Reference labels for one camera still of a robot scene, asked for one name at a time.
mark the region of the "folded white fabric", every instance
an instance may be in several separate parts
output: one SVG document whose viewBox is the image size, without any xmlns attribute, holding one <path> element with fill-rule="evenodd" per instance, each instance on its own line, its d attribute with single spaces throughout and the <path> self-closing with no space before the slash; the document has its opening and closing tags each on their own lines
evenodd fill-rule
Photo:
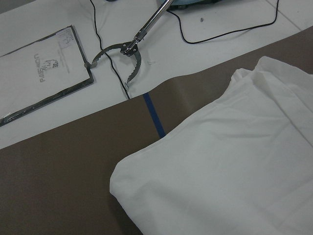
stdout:
<svg viewBox="0 0 313 235">
<path fill-rule="evenodd" d="M 145 235 L 312 235 L 313 76 L 268 57 L 123 159 L 110 192 Z"/>
</svg>

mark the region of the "black cable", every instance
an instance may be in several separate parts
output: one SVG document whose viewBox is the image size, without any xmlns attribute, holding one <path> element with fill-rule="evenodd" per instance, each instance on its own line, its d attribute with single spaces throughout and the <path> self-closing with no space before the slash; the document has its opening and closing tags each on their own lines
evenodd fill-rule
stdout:
<svg viewBox="0 0 313 235">
<path fill-rule="evenodd" d="M 97 29 L 97 22 L 96 22 L 96 7 L 94 6 L 94 4 L 93 4 L 92 0 L 90 0 L 90 2 L 91 2 L 91 4 L 92 4 L 92 6 L 93 6 L 93 21 L 94 21 L 94 29 L 95 29 L 96 35 L 97 35 L 97 37 L 98 37 L 98 39 L 99 39 L 100 49 L 101 49 L 101 50 L 103 50 L 103 48 L 102 48 L 102 40 L 101 40 L 100 35 L 98 34 L 98 29 Z M 111 57 L 110 57 L 107 53 L 105 53 L 105 55 L 106 55 L 106 56 L 108 57 L 108 59 L 110 60 L 110 63 L 111 63 L 111 68 L 113 69 L 113 71 L 115 72 L 116 76 L 118 77 L 118 80 L 119 80 L 119 82 L 121 83 L 121 85 L 122 85 L 122 87 L 123 87 L 123 90 L 124 90 L 124 92 L 125 92 L 125 94 L 126 94 L 126 96 L 127 96 L 127 99 L 131 99 L 131 98 L 129 97 L 129 95 L 128 95 L 128 92 L 127 92 L 127 90 L 126 90 L 125 86 L 124 86 L 124 83 L 123 83 L 122 78 L 120 77 L 120 75 L 118 74 L 118 72 L 116 71 L 116 69 L 114 68 L 112 58 L 111 58 Z"/>
<path fill-rule="evenodd" d="M 179 17 L 178 15 L 176 15 L 175 13 L 173 13 L 172 11 L 170 11 L 170 10 L 167 10 L 167 12 L 168 12 L 168 13 L 171 13 L 172 15 L 174 15 L 174 16 L 177 17 L 177 19 L 178 19 L 178 21 L 179 21 L 180 34 L 181 34 L 181 37 L 182 37 L 182 39 L 184 40 L 184 42 L 186 42 L 186 43 L 188 43 L 188 44 L 198 44 L 198 43 L 204 43 L 204 42 L 210 41 L 210 40 L 212 40 L 212 39 L 225 36 L 225 35 L 227 35 L 227 34 L 236 33 L 236 32 L 241 32 L 241 31 L 246 31 L 246 30 L 251 30 L 251 29 L 260 28 L 260 27 L 265 27 L 265 26 L 269 26 L 269 25 L 274 24 L 274 23 L 276 22 L 277 16 L 278 16 L 278 3 L 279 3 L 279 0 L 277 0 L 275 19 L 274 19 L 274 21 L 272 21 L 271 23 L 261 24 L 261 25 L 257 25 L 257 26 L 253 26 L 253 27 L 249 27 L 249 28 L 244 28 L 244 29 L 239 29 L 239 30 L 234 30 L 234 31 L 231 31 L 231 32 L 228 32 L 228 33 L 223 33 L 223 34 L 221 34 L 221 35 L 218 35 L 218 36 L 215 36 L 215 37 L 212 37 L 212 38 L 208 38 L 208 39 L 205 39 L 205 40 L 197 41 L 197 42 L 190 42 L 190 41 L 188 41 L 188 40 L 185 38 L 184 33 L 182 32 L 182 26 L 181 26 L 180 17 Z"/>
</svg>

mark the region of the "white table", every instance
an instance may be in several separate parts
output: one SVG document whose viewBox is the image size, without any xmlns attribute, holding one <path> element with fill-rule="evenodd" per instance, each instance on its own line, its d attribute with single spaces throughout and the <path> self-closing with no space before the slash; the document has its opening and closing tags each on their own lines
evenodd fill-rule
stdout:
<svg viewBox="0 0 313 235">
<path fill-rule="evenodd" d="M 157 0 L 94 0 L 94 3 L 103 47 L 131 41 L 159 6 Z M 274 18 L 275 4 L 276 0 L 223 0 L 177 13 L 181 16 L 186 37 L 201 40 L 269 23 Z M 177 19 L 165 13 L 139 44 L 142 65 L 131 84 L 130 95 L 136 97 L 169 78 L 204 70 L 291 36 L 313 25 L 312 12 L 312 0 L 281 0 L 280 13 L 274 25 L 200 45 L 184 43 Z M 0 55 L 71 24 L 87 59 L 91 61 L 99 52 L 89 0 L 36 0 L 0 14 L 0 22 Z M 111 55 L 118 72 L 126 80 L 134 69 L 132 61 L 118 51 Z M 108 60 L 99 63 L 92 74 L 95 83 L 91 86 L 0 127 L 0 148 L 126 100 Z"/>
</svg>

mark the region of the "brown mat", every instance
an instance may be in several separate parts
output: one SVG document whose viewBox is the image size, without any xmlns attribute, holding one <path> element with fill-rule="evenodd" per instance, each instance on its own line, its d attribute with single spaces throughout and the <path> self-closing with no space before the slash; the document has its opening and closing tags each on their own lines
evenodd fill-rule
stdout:
<svg viewBox="0 0 313 235">
<path fill-rule="evenodd" d="M 149 92 L 166 133 L 267 55 L 313 73 L 313 27 Z M 140 235 L 109 193 L 115 165 L 159 139 L 143 96 L 0 150 L 0 234 Z"/>
</svg>

